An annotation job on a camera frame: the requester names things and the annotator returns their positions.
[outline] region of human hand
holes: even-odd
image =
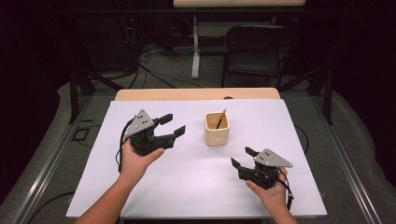
[[[147,168],[164,153],[163,148],[159,148],[150,154],[141,157],[135,153],[131,139],[128,138],[122,149],[121,172],[118,181],[130,185],[132,189],[145,174]]]
[[[284,167],[279,168],[279,180],[285,182],[287,171]],[[275,185],[269,189],[263,189],[260,186],[256,185],[254,182],[248,180],[246,182],[247,186],[253,190],[259,196],[262,201],[262,205],[267,209],[267,211],[274,216],[280,212],[289,212],[286,206],[286,189],[285,187],[276,181]]]

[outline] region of pencil cup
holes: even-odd
[[[230,131],[227,114],[220,121],[222,112],[209,113],[205,116],[205,141],[210,147],[226,145]]]

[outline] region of finger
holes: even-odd
[[[135,153],[134,146],[132,145],[131,138],[128,138],[128,139],[125,140],[122,152],[125,152],[125,153],[127,153],[127,155],[131,155],[131,156],[136,157],[136,158],[140,157],[139,155],[137,155]]]
[[[165,152],[163,148],[158,148],[155,151],[152,151],[149,153],[147,156],[143,157],[144,160],[146,161],[147,165],[152,164],[154,161],[156,161],[158,158],[161,157],[161,155]]]
[[[278,177],[278,178],[279,178],[281,181],[285,182],[286,176],[287,176],[288,172],[286,171],[285,167],[280,167],[279,170],[280,170],[282,173],[279,173],[279,177]]]
[[[258,186],[251,180],[247,180],[246,184],[253,192],[260,196],[260,194],[262,193],[262,188],[260,186]]]

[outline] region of metal bracket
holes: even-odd
[[[148,113],[144,109],[141,109],[139,113],[134,117],[131,125],[127,128],[125,132],[125,138],[131,137],[135,133],[139,133],[143,130],[154,125],[154,122],[149,117]]]
[[[270,167],[293,167],[291,162],[278,156],[275,152],[268,148],[254,157],[254,161],[264,166]]]

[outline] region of black chair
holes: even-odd
[[[238,25],[225,36],[221,87],[227,75],[277,78],[280,86],[297,35],[289,26]]]

